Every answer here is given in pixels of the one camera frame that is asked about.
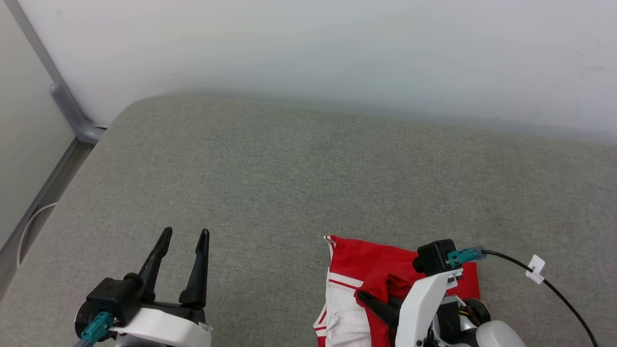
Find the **white cable tag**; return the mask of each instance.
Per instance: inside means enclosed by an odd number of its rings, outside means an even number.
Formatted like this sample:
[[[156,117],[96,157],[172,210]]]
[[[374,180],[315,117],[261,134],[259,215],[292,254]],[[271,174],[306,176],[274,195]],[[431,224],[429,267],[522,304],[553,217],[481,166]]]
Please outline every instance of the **white cable tag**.
[[[537,284],[541,284],[542,281],[544,281],[544,277],[540,275],[540,271],[542,271],[544,264],[545,262],[542,260],[542,258],[534,254],[534,257],[531,258],[531,262],[529,263],[529,267],[534,272],[525,271],[525,274]]]

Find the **white cable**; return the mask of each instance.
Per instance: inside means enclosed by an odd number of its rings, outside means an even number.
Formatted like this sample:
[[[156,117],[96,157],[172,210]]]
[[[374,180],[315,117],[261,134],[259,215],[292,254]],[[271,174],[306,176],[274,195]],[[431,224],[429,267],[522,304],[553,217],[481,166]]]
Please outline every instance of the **white cable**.
[[[22,264],[23,241],[26,239],[26,235],[28,234],[28,230],[30,229],[30,224],[32,224],[32,222],[34,221],[34,219],[36,218],[37,215],[40,215],[41,212],[45,211],[46,209],[48,209],[50,207],[54,207],[55,205],[58,205],[58,203],[53,203],[53,204],[49,204],[47,206],[41,207],[38,211],[36,211],[30,217],[30,219],[28,219],[28,223],[26,223],[26,227],[23,228],[22,238],[21,238],[21,240],[19,240],[19,246],[17,246],[17,268],[18,269],[19,269],[19,265]]]

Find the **black cable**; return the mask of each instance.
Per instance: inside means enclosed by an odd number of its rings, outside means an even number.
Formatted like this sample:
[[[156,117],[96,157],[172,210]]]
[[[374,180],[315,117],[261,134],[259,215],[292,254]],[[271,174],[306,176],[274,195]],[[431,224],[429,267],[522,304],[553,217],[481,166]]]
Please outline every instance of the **black cable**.
[[[523,264],[522,262],[507,256],[505,254],[499,253],[499,252],[495,252],[495,251],[489,251],[487,249],[483,249],[482,250],[483,254],[490,254],[491,256],[497,256],[500,258],[503,258],[507,261],[511,261],[514,264],[524,268],[525,270],[529,271],[529,272],[534,272],[532,269],[530,269],[527,265]],[[589,329],[589,326],[587,326],[587,323],[585,323],[585,320],[581,317],[581,315],[577,312],[577,310],[575,310],[575,308],[572,306],[572,304],[570,304],[570,302],[568,301],[568,299],[566,299],[558,290],[557,288],[555,288],[552,284],[550,284],[549,281],[547,281],[546,279],[544,279],[544,284],[547,285],[547,287],[549,287],[565,304],[566,306],[570,309],[570,311],[572,311],[572,313],[576,316],[576,318],[579,320],[579,322],[582,324],[582,327],[585,328],[585,331],[587,332],[587,335],[589,335],[589,338],[591,339],[591,343],[593,344],[594,347],[598,347],[598,343],[595,340],[594,334],[591,332],[591,329]]]

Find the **white wall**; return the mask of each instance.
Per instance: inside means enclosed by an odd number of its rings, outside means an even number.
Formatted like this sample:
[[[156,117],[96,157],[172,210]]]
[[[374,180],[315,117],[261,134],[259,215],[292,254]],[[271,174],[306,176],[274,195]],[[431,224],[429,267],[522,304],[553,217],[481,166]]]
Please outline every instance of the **white wall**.
[[[84,111],[200,92],[617,135],[614,0],[20,0]]]
[[[0,248],[75,137],[51,78],[0,1]]]

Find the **teal connector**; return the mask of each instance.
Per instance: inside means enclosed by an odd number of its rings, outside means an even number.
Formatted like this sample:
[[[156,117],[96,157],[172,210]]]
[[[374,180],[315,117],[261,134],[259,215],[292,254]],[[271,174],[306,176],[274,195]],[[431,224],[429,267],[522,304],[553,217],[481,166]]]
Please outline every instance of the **teal connector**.
[[[100,338],[114,326],[114,317],[108,312],[99,313],[96,318],[90,323],[86,330],[81,333],[81,338],[90,341],[92,344],[97,342]]]
[[[93,347],[93,346],[94,346],[93,342],[90,342],[82,338],[77,343],[75,343],[74,347]]]
[[[486,254],[482,253],[483,249],[483,246],[471,247],[448,253],[448,260],[450,261],[450,266],[455,267],[468,261],[486,258]]]

